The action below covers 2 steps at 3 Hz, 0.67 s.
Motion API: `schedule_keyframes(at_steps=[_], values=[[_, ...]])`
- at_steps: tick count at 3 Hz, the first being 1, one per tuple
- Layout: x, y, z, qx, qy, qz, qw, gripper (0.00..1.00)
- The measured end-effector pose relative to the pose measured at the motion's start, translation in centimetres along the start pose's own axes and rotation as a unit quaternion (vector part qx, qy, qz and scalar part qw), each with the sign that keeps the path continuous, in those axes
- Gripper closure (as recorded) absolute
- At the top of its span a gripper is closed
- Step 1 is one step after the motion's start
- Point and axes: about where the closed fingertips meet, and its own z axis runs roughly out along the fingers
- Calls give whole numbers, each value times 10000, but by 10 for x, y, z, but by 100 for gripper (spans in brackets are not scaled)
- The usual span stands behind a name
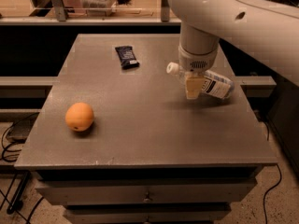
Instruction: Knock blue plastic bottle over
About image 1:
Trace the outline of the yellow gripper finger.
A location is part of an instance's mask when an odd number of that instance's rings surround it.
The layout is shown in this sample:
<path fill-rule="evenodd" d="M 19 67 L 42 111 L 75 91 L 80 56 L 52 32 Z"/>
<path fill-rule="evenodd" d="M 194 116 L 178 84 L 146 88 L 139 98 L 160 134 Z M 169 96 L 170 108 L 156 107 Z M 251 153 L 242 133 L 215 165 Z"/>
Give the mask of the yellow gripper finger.
<path fill-rule="evenodd" d="M 185 93 L 188 100 L 197 99 L 205 83 L 205 77 L 194 72 L 185 73 Z"/>

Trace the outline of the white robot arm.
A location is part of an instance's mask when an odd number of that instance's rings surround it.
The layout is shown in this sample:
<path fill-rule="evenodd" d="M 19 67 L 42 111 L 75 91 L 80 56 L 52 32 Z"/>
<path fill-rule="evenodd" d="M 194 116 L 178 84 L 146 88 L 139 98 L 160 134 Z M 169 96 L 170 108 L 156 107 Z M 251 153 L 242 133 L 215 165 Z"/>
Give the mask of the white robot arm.
<path fill-rule="evenodd" d="M 181 20 L 179 64 L 203 73 L 220 39 L 299 84 L 299 8 L 267 0 L 168 0 Z"/>

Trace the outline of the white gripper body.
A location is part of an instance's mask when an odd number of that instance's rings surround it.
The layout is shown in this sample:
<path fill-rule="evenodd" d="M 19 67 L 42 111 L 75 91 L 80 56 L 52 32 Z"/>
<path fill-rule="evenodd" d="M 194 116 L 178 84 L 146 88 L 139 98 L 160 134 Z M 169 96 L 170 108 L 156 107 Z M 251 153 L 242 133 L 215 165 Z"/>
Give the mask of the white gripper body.
<path fill-rule="evenodd" d="M 213 66 L 217 52 L 215 49 L 208 54 L 191 54 L 182 46 L 178 46 L 179 65 L 188 72 L 205 72 Z"/>

